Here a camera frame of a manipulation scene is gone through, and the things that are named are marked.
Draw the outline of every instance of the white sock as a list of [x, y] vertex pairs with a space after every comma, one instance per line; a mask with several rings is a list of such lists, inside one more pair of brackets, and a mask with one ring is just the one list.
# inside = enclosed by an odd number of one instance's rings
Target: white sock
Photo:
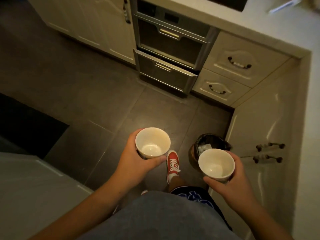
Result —
[[176, 174], [176, 173], [170, 173], [170, 174], [168, 175], [168, 181], [169, 181], [169, 183], [171, 182], [171, 179], [172, 179], [174, 176], [178, 176], [178, 174]]

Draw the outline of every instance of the hand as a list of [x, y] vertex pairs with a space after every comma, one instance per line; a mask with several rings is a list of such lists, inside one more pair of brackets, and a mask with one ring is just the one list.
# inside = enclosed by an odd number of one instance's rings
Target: hand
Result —
[[129, 189], [138, 185], [146, 176], [147, 172], [166, 161], [166, 156], [159, 156], [151, 159], [142, 159], [136, 150], [135, 139], [143, 129], [131, 133], [125, 146], [115, 174], [122, 183]]
[[235, 162], [233, 178], [226, 184], [220, 183], [209, 177], [204, 177], [203, 180], [214, 191], [219, 193], [235, 212], [241, 215], [250, 208], [259, 206], [260, 204], [254, 196], [254, 192], [248, 181], [240, 158], [232, 152], [226, 152], [232, 156]]

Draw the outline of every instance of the kitchen countertop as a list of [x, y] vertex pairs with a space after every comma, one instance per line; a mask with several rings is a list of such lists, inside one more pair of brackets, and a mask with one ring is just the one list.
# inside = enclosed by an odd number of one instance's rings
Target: kitchen countertop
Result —
[[243, 12], [208, 0], [146, 0], [301, 60], [300, 80], [307, 90], [293, 236], [320, 233], [320, 14], [306, 3], [268, 14], [276, 0], [248, 0]]

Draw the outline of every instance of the black floor mat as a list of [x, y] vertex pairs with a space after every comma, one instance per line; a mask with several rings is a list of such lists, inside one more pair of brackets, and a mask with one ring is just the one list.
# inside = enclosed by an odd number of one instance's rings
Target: black floor mat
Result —
[[0, 93], [0, 136], [43, 159], [69, 125]]

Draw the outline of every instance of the red sneaker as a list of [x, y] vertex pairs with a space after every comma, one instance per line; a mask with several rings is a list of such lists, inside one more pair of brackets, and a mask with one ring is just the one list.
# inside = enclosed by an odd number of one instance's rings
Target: red sneaker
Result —
[[170, 184], [169, 182], [169, 175], [171, 173], [175, 173], [178, 175], [179, 170], [179, 157], [178, 154], [174, 150], [170, 150], [167, 153], [167, 183]]

